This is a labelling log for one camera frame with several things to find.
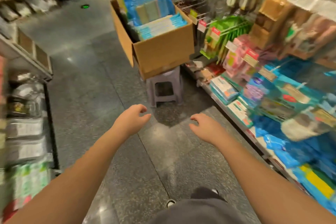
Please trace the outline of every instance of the gray stool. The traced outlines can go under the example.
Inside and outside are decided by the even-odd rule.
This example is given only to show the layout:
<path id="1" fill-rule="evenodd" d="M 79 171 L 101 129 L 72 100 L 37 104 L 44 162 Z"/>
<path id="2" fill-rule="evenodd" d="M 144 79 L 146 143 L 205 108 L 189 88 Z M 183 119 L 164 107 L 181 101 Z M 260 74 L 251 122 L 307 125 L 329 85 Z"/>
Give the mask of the gray stool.
<path id="1" fill-rule="evenodd" d="M 158 82 L 171 82 L 174 94 L 170 96 L 157 96 L 155 84 Z M 159 74 L 146 80 L 146 90 L 149 98 L 150 105 L 156 107 L 157 102 L 176 101 L 179 105 L 183 103 L 182 99 L 182 79 L 180 77 L 180 66 L 175 67 L 173 70 Z"/>

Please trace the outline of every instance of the small box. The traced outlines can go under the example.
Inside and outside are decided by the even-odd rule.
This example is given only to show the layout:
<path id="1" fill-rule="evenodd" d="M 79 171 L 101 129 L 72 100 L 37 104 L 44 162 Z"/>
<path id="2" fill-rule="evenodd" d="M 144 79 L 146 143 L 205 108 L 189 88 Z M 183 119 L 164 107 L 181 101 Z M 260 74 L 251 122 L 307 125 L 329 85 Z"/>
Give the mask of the small box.
<path id="1" fill-rule="evenodd" d="M 132 67 L 134 67 L 134 60 L 136 61 L 143 79 L 188 62 L 189 56 L 195 52 L 193 23 L 178 7 L 175 6 L 175 10 L 181 14 L 187 25 L 134 43 L 118 16 L 120 14 L 118 2 L 111 1 L 112 17 L 120 44 Z"/>

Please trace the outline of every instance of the cardboard box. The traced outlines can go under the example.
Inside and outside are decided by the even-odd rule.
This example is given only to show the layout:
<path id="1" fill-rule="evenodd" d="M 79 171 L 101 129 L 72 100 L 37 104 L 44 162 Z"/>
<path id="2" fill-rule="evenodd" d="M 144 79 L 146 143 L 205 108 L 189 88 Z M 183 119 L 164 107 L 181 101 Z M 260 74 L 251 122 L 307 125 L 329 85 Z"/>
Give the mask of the cardboard box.
<path id="1" fill-rule="evenodd" d="M 188 62 L 189 56 L 195 52 L 193 23 L 178 7 L 175 6 L 175 10 L 187 21 L 187 25 L 151 39 L 133 43 L 117 14 L 118 2 L 111 1 L 114 27 L 120 44 L 132 67 L 134 67 L 134 57 L 143 79 Z"/>

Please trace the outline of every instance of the floor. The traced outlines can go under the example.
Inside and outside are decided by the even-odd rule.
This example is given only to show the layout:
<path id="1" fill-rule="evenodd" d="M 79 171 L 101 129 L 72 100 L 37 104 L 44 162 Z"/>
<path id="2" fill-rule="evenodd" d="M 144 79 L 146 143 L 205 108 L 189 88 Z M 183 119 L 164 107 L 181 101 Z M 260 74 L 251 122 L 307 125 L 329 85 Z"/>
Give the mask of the floor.
<path id="1" fill-rule="evenodd" d="M 90 8 L 81 9 L 83 4 Z M 109 0 L 69 1 L 20 27 L 51 56 L 54 78 L 48 90 L 62 169 L 129 106 L 141 103 L 153 114 L 116 153 L 83 223 L 146 223 L 168 198 L 187 198 L 201 185 L 218 189 L 242 218 L 259 223 L 228 163 L 190 131 L 189 117 L 199 112 L 213 117 L 259 155 L 184 72 L 183 105 L 150 108 L 144 83 L 119 44 Z"/>

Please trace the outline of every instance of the person's left arm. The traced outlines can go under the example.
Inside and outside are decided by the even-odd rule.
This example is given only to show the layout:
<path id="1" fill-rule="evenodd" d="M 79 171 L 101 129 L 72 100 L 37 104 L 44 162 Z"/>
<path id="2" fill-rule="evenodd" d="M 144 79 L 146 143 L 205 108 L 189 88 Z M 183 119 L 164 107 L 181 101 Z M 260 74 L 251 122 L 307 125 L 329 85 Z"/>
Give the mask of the person's left arm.
<path id="1" fill-rule="evenodd" d="M 150 119 L 143 105 L 124 111 L 76 163 L 52 180 L 6 224 L 81 224 L 118 148 Z"/>

